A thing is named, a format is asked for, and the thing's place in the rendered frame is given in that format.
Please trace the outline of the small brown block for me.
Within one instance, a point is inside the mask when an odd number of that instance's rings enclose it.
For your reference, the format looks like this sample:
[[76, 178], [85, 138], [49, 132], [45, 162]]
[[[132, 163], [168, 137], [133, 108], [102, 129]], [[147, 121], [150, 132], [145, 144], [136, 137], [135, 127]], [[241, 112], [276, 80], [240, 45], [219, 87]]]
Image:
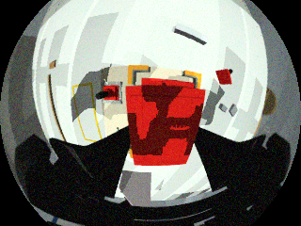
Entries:
[[53, 63], [49, 63], [50, 64], [50, 67], [49, 67], [49, 69], [55, 69], [55, 65], [56, 65], [56, 63], [55, 63], [55, 61], [53, 61]]

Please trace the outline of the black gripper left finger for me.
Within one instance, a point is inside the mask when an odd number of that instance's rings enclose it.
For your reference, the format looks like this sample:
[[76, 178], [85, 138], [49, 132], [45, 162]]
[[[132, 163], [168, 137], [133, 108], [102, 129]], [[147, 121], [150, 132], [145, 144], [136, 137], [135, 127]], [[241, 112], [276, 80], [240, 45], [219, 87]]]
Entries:
[[105, 193], [105, 197], [116, 198], [121, 171], [131, 146], [129, 125], [87, 146], [53, 137], [49, 138], [49, 142], [57, 158], [85, 170], [90, 180]]

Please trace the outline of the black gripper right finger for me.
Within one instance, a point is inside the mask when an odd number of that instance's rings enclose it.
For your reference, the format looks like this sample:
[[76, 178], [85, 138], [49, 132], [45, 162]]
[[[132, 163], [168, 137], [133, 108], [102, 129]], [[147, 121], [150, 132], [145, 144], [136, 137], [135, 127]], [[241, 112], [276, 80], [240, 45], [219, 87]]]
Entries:
[[253, 152], [257, 147], [263, 146], [266, 135], [246, 139], [245, 142], [236, 142], [223, 136], [216, 135], [215, 132], [206, 131], [199, 127], [195, 147], [199, 153], [200, 161], [206, 170], [206, 176], [210, 180], [212, 192], [226, 187], [225, 182], [233, 176], [233, 173], [245, 162], [249, 152]]

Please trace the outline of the long thin brown bar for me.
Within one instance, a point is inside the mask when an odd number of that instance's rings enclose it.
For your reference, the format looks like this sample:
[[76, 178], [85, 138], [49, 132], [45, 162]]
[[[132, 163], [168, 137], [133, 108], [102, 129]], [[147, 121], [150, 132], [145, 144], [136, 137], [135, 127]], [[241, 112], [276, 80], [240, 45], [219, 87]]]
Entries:
[[57, 128], [59, 128], [60, 135], [63, 137], [64, 142], [67, 142], [67, 140], [65, 140], [63, 131], [61, 131], [60, 123], [59, 123], [59, 120], [57, 119], [57, 115], [55, 113], [55, 105], [54, 105], [53, 93], [52, 93], [52, 82], [50, 82], [50, 78], [52, 78], [52, 76], [50, 76], [48, 74], [48, 79], [46, 79], [46, 80], [48, 80], [49, 97], [50, 97], [50, 101], [49, 102], [50, 102], [50, 105], [52, 105], [52, 109], [53, 109], [53, 113], [54, 113], [56, 125], [57, 125]]

